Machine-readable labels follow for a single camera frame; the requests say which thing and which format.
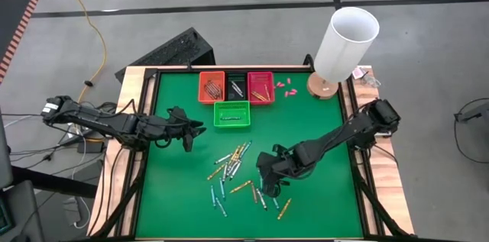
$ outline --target green mat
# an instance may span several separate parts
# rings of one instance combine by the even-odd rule
[[[189,118],[203,121],[207,131],[194,140],[191,153],[181,141],[167,149],[150,148],[137,238],[330,238],[361,237],[361,223],[355,198],[348,151],[345,144],[329,151],[307,179],[283,186],[277,198],[280,207],[292,198],[277,220],[278,211],[265,196],[268,211],[255,204],[249,186],[229,191],[251,179],[259,185],[255,167],[261,151],[271,152],[274,144],[290,147],[301,140],[315,139],[342,124],[337,97],[328,101],[313,98],[306,89],[308,73],[276,73],[272,105],[251,106],[251,126],[222,129],[213,127],[213,106],[197,102],[199,74],[162,74],[156,115],[168,117],[166,109],[177,105]],[[284,97],[285,90],[297,89]],[[225,183],[228,217],[212,207],[210,186],[222,199],[219,178],[207,181],[217,166],[213,162],[232,152],[239,144],[253,140],[236,177]]]

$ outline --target wooden edge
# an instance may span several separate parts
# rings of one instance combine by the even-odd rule
[[[374,76],[371,66],[361,66],[362,68],[368,69],[369,76]],[[371,102],[375,98],[379,97],[379,92],[376,88],[372,88],[367,85],[362,85],[361,80],[354,80],[355,94],[357,97],[358,105],[361,106],[365,103]],[[351,100],[348,95],[348,87],[346,82],[342,83],[343,92],[345,95],[345,104],[347,106],[348,114],[352,113]],[[390,138],[380,138],[377,137],[377,145],[382,147],[389,153],[394,155],[392,143]],[[360,159],[359,153],[356,153],[357,160]],[[383,151],[372,148],[371,151],[371,170],[374,176],[375,189],[377,191],[377,197],[382,205],[385,207],[387,212],[390,214],[392,219],[394,219],[399,226],[405,230],[407,233],[412,234],[413,225],[411,223],[410,213],[407,208],[406,199],[404,197],[403,185],[400,180],[399,170],[396,163],[391,157],[383,153]],[[363,166],[359,166],[361,174],[364,176]],[[374,213],[372,210],[371,203],[364,196],[364,203],[367,212],[368,226],[372,234],[377,233],[375,227]]]
[[[142,85],[144,81],[144,68],[127,68],[125,73],[125,79],[122,83],[121,93],[117,103],[117,111],[122,110],[132,99],[134,99],[134,105],[139,106],[139,98],[141,96]],[[127,112],[133,112],[132,107],[127,108]],[[95,220],[99,213],[99,207],[102,205],[100,211],[99,219],[93,228],[92,234],[100,229],[100,227],[105,223],[107,215],[111,214],[117,204],[121,201],[122,187],[124,186],[125,173],[128,167],[128,156],[129,150],[122,150],[118,160],[114,164],[114,159],[117,156],[121,148],[121,144],[116,140],[110,140],[107,145],[107,151],[105,152],[104,161],[104,186],[102,186],[102,178],[99,180],[99,189],[93,202],[92,217],[90,218],[90,223],[87,231],[95,224]],[[114,168],[114,175],[112,178],[112,187],[109,188],[110,177],[112,172],[112,167]],[[108,199],[109,189],[112,189],[111,198]]]
[[[362,66],[363,68],[368,68],[368,75],[373,76],[373,71],[371,70],[371,66]],[[126,104],[128,104],[131,99],[134,99],[134,104],[136,107],[139,105],[139,98],[141,96],[142,85],[144,82],[144,71],[146,68],[151,69],[186,69],[187,66],[129,66],[125,72],[124,82],[122,83],[121,94],[118,100],[118,111],[121,110]],[[212,69],[216,68],[216,66],[193,66],[194,69]],[[302,65],[263,65],[263,66],[219,66],[219,68],[229,68],[229,69],[237,69],[237,68],[309,68],[309,66]],[[144,106],[144,111],[149,112],[151,99],[153,97],[154,87],[154,79],[150,80],[150,85],[148,86],[147,99]],[[348,114],[352,113],[351,109],[351,101],[348,96],[348,87],[346,86],[346,82],[342,83],[343,92],[345,95],[345,105],[347,108]],[[373,100],[378,97],[377,89],[373,89],[368,86],[364,86],[360,83],[359,80],[355,80],[355,93],[357,95],[358,105],[363,105],[366,102]],[[392,144],[390,139],[379,139],[377,140],[378,145],[384,148],[385,150],[391,152],[393,154]],[[104,202],[102,203],[102,211],[100,213],[100,219],[97,221],[96,226],[94,227],[93,233],[95,233],[105,222],[105,215],[107,204],[110,203],[109,213],[112,213],[113,209],[117,206],[117,204],[121,201],[122,187],[125,179],[125,172],[128,167],[128,151],[125,150],[124,153],[119,157],[116,168],[114,172],[114,179],[112,184],[112,197],[110,201],[107,201],[108,198],[108,181],[110,177],[110,169],[111,165],[114,163],[114,158],[117,155],[117,152],[120,148],[120,144],[116,140],[110,140],[108,143],[107,154],[105,155],[105,167],[104,167],[104,176],[105,176],[105,187],[102,188],[102,179],[99,181],[99,190],[97,191],[97,195],[93,204],[92,209],[92,217],[90,218],[89,229],[94,224],[94,220],[97,216],[99,206],[101,205],[100,200],[102,194],[104,195]],[[133,171],[132,180],[134,180],[135,174],[139,169],[141,160],[141,154],[139,153],[136,157],[135,167]],[[402,188],[402,184],[400,182],[399,172],[397,170],[397,166],[394,161],[390,160],[389,157],[386,157],[381,152],[376,150],[372,150],[371,156],[371,165],[372,165],[372,173],[374,175],[374,181],[376,184],[377,196],[379,201],[383,204],[392,218],[399,224],[399,226],[404,229],[408,233],[413,233],[413,226],[410,220],[409,211],[407,209],[406,199],[404,198],[404,192]],[[370,228],[370,232],[372,234],[376,234],[377,230],[375,229],[373,210],[370,205],[370,202],[364,196],[365,208],[368,214],[368,225]],[[132,210],[134,208],[134,197],[128,204],[126,208],[124,224],[122,226],[122,235],[129,234],[131,219],[132,219]]]

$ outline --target white lamp shade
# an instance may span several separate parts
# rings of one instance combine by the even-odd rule
[[[368,11],[337,10],[314,59],[314,69],[328,82],[346,80],[378,34],[379,23]]]

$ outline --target gray floor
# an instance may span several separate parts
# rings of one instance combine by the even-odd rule
[[[84,0],[89,10],[331,0]],[[453,113],[487,97],[489,4],[365,8],[381,33],[362,64],[374,66],[388,98],[403,117],[393,143],[406,199],[421,237],[486,241],[489,237],[489,167],[466,160],[453,140]],[[40,0],[37,11],[78,11],[75,0]],[[113,73],[194,26],[214,47],[219,64],[301,63],[315,54],[332,8],[221,11],[93,18],[108,46],[108,64],[87,101],[115,102]],[[32,19],[0,86],[7,113],[38,113],[47,97],[77,97],[102,59],[96,34],[83,18]],[[489,161],[487,126],[459,128],[462,147]],[[59,134],[36,120],[9,127],[15,151],[49,147]],[[78,163],[66,150],[36,170],[52,173]],[[29,166],[39,157],[25,159]]]

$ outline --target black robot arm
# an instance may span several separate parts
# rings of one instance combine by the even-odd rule
[[[166,147],[172,139],[183,139],[185,151],[191,151],[193,138],[206,130],[201,127],[203,123],[188,119],[179,107],[168,109],[168,113],[168,119],[135,113],[111,114],[80,105],[69,96],[57,96],[47,100],[41,115],[48,126],[74,123],[110,135],[129,150],[144,150],[150,141],[165,140],[167,144],[160,147]]]
[[[316,164],[329,150],[346,141],[360,148],[373,147],[377,132],[395,132],[400,116],[387,100],[374,100],[348,119],[341,127],[315,140],[306,140],[290,148],[275,144],[273,152],[260,153],[257,168],[263,178],[263,191],[277,197],[280,185],[289,185],[283,178],[303,179],[313,172]]]

